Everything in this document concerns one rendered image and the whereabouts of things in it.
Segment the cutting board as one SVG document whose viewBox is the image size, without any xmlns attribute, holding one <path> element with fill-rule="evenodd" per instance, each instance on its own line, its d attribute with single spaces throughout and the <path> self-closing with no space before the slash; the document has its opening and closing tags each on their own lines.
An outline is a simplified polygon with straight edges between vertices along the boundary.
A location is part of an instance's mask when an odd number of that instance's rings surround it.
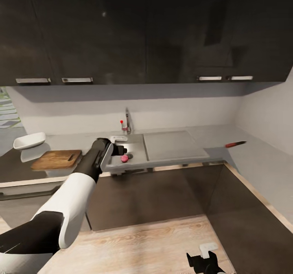
<svg viewBox="0 0 293 274">
<path fill-rule="evenodd" d="M 31 169 L 62 169 L 72 168 L 82 154 L 82 150 L 46 151 Z"/>
</svg>

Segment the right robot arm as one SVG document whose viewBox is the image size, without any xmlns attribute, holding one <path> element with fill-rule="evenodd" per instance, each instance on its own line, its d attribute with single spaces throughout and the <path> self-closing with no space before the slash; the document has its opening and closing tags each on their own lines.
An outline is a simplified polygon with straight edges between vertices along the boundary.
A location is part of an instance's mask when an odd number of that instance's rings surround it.
<svg viewBox="0 0 293 274">
<path fill-rule="evenodd" d="M 199 246 L 201 255 L 191 257 L 187 253 L 189 265 L 194 268 L 196 274 L 227 274 L 218 266 L 217 257 L 211 252 L 211 250 L 217 250 L 218 248 L 216 242 L 205 243 Z"/>
</svg>

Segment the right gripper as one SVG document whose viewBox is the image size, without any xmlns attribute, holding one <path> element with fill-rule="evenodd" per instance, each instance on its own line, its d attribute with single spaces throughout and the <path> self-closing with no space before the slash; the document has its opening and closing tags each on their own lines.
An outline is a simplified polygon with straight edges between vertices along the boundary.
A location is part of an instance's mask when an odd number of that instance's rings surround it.
<svg viewBox="0 0 293 274">
<path fill-rule="evenodd" d="M 219 267 L 216 255 L 213 252 L 210 252 L 209 256 L 210 256 L 209 258 L 204 259 L 203 257 L 201 257 L 201 255 L 191 257 L 187 253 L 189 265 L 190 267 L 194 268 L 194 271 L 196 274 L 198 273 L 206 274 L 206 270 L 209 265 L 216 265 L 217 267 Z"/>
</svg>

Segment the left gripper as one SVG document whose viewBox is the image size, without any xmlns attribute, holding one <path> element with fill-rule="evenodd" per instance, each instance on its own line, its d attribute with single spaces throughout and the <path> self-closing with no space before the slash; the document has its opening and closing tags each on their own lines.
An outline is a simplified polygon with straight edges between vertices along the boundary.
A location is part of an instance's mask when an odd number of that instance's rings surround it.
<svg viewBox="0 0 293 274">
<path fill-rule="evenodd" d="M 127 153 L 127 148 L 124 148 L 123 145 L 113 145 L 114 151 L 111 156 L 123 156 L 125 153 Z"/>
</svg>

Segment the vidalia onion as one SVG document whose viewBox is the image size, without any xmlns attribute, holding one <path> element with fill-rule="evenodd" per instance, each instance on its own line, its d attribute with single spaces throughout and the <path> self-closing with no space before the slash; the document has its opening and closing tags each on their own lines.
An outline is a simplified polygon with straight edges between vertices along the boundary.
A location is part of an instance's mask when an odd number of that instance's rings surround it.
<svg viewBox="0 0 293 274">
<path fill-rule="evenodd" d="M 121 161 L 122 162 L 126 162 L 126 161 L 128 161 L 129 160 L 129 158 L 128 158 L 128 156 L 127 155 L 123 155 L 123 156 L 121 156 Z"/>
</svg>

